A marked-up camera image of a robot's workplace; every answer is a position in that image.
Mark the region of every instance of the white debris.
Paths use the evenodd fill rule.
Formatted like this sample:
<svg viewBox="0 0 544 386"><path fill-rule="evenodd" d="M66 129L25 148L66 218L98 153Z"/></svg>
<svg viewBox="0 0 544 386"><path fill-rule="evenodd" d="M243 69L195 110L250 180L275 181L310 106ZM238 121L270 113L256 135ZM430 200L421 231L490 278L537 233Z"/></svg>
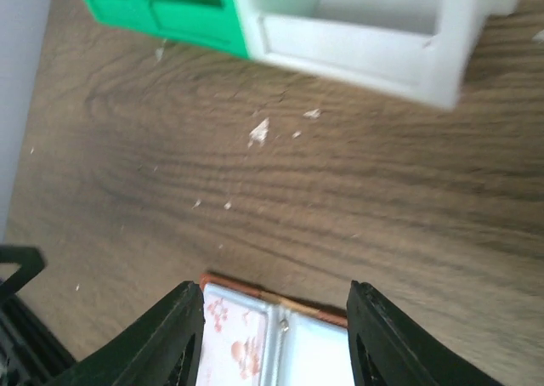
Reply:
<svg viewBox="0 0 544 386"><path fill-rule="evenodd" d="M267 118L264 119L263 122L258 124L250 133L249 133L249 142L247 143L247 147L253 145L253 142L258 142L261 146L264 145L264 141L266 140L266 136L269 134L269 125L270 120Z"/></svg>
<svg viewBox="0 0 544 386"><path fill-rule="evenodd" d="M539 31L533 37L533 42L544 43L544 31Z"/></svg>
<svg viewBox="0 0 544 386"><path fill-rule="evenodd" d="M321 116L321 110L319 108L312 111L306 111L303 114L304 118L309 118L310 120L317 120L320 116Z"/></svg>
<svg viewBox="0 0 544 386"><path fill-rule="evenodd" d="M164 54L164 47L155 49L155 58L157 63L162 60L162 55Z"/></svg>

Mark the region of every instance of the white plastic bin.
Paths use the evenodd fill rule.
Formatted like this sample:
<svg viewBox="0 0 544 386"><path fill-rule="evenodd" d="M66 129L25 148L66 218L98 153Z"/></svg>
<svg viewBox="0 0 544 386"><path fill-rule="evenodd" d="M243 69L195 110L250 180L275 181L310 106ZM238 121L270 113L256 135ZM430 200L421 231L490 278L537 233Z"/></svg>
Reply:
<svg viewBox="0 0 544 386"><path fill-rule="evenodd" d="M490 14L519 0L236 0L250 55L446 109Z"/></svg>

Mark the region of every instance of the wood grain surface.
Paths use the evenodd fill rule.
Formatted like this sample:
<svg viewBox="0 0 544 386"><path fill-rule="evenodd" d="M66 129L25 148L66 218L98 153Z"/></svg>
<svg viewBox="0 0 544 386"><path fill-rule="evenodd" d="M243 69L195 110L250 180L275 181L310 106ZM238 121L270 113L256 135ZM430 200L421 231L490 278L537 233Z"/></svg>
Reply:
<svg viewBox="0 0 544 386"><path fill-rule="evenodd" d="M205 270L337 306L369 281L544 384L542 29L544 0L490 20L444 113L184 44L157 62L53 0L8 226L49 266L23 298L82 358Z"/></svg>

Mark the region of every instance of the gray surface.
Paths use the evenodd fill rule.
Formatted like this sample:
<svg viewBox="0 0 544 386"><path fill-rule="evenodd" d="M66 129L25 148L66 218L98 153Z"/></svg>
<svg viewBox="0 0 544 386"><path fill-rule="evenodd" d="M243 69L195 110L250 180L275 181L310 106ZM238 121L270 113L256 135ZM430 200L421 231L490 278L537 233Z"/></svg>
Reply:
<svg viewBox="0 0 544 386"><path fill-rule="evenodd" d="M0 241L40 61L50 0L0 0Z"/></svg>

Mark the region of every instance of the green plastic bin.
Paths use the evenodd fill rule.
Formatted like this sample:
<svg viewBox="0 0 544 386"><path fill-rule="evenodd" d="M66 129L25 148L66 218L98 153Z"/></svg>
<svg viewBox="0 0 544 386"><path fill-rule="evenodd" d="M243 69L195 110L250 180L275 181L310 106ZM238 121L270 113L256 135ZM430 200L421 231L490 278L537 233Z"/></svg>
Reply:
<svg viewBox="0 0 544 386"><path fill-rule="evenodd" d="M247 58L234 0L84 0L101 23Z"/></svg>

